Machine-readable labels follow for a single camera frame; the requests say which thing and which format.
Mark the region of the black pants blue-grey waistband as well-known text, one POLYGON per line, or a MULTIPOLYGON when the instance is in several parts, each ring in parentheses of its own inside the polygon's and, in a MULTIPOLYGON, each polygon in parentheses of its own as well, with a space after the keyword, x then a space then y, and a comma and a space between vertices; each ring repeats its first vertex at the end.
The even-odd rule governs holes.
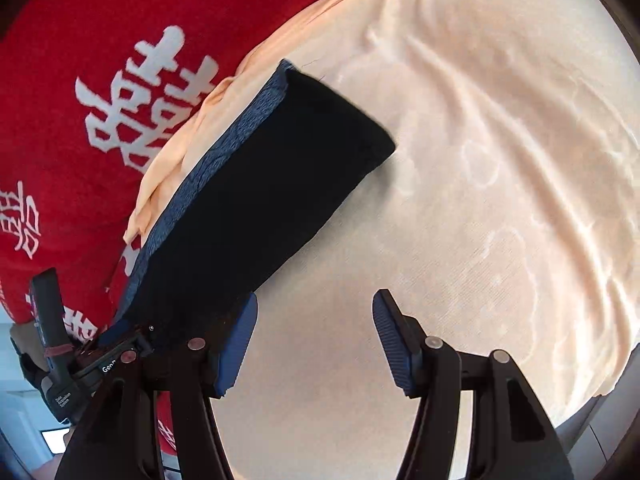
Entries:
POLYGON ((393 154, 377 122, 281 62, 178 186, 116 314, 154 346, 193 337, 309 242, 393 154))

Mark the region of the cream peach cloth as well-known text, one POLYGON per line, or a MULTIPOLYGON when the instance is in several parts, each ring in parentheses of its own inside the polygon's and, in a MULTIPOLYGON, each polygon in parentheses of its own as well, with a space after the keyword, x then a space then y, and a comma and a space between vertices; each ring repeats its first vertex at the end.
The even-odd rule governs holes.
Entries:
POLYGON ((320 0, 221 81, 142 179, 129 235, 281 60, 396 150, 258 290, 216 417, 243 479, 390 479, 414 405, 371 300, 454 348, 514 357, 560 424, 639 340, 639 64, 599 0, 320 0))

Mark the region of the red blanket white characters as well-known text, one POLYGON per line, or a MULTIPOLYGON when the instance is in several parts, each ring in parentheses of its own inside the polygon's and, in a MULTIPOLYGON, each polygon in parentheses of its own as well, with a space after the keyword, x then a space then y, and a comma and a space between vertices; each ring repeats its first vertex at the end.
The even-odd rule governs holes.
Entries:
POLYGON ((245 55, 319 0, 1 0, 1 305, 46 370, 30 280, 55 269, 75 344, 110 326, 154 158, 245 55))

